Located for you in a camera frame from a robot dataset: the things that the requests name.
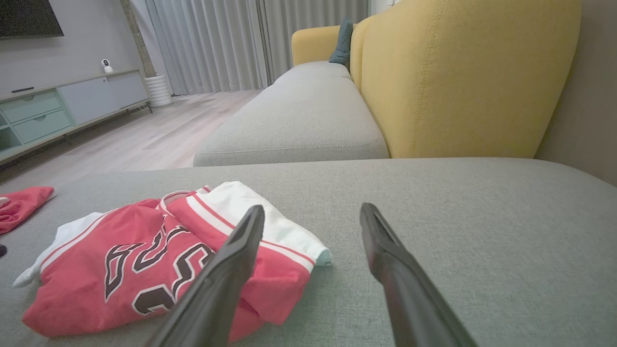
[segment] teal pillow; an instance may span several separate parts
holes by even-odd
[[[351,18],[343,19],[341,29],[339,29],[339,41],[336,43],[336,49],[330,56],[329,62],[347,65],[351,56],[351,33],[354,30],[354,24]]]

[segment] red cloth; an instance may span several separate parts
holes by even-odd
[[[28,218],[32,212],[49,199],[54,189],[50,186],[34,186],[15,193],[2,194],[10,202],[0,207],[0,235],[8,233]]]

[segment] light blue drawer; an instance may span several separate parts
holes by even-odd
[[[0,104],[0,109],[2,109],[7,120],[11,123],[59,109],[60,107],[60,102],[56,98],[54,91],[25,96],[21,99]]]
[[[68,121],[68,117],[66,113],[64,113],[64,110],[59,110],[14,125],[13,129],[15,129],[25,144],[70,126],[71,122]]]

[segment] sofa seam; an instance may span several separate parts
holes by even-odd
[[[204,154],[208,156],[216,156],[216,155],[230,155],[230,154],[241,154],[241,153],[266,153],[266,152],[294,152],[294,151],[328,151],[330,149],[357,149],[361,147],[369,147],[374,145],[379,141],[379,138],[376,138],[373,142],[358,144],[355,146],[330,146],[330,147],[303,147],[303,148],[277,148],[277,149],[263,149],[258,151],[235,151],[235,152],[219,152],[219,153],[205,153],[198,151],[197,154]]]
[[[433,51],[433,46],[439,33],[439,23],[441,22],[441,15],[445,9],[445,3],[447,0],[442,0],[439,5],[439,10],[437,11],[437,15],[435,18],[435,22],[433,23],[433,29],[431,30],[431,39],[429,40],[428,46],[426,47],[426,52],[424,54],[424,66],[422,66],[422,82],[420,83],[420,92],[418,93],[418,102],[416,105],[416,117],[413,122],[413,139],[412,139],[412,147],[410,148],[410,158],[413,158],[416,153],[416,142],[418,141],[418,127],[420,126],[420,117],[421,117],[421,109],[424,106],[424,92],[426,90],[426,80],[428,79],[428,67],[430,65],[430,57],[431,52]]]

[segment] cabinet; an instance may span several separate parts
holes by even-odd
[[[139,72],[111,76],[107,79],[112,96],[119,108],[132,105],[148,98],[148,94],[141,82]]]
[[[112,72],[0,98],[0,164],[147,102],[138,70]]]
[[[120,108],[116,105],[107,77],[61,86],[58,90],[77,125],[87,123]]]

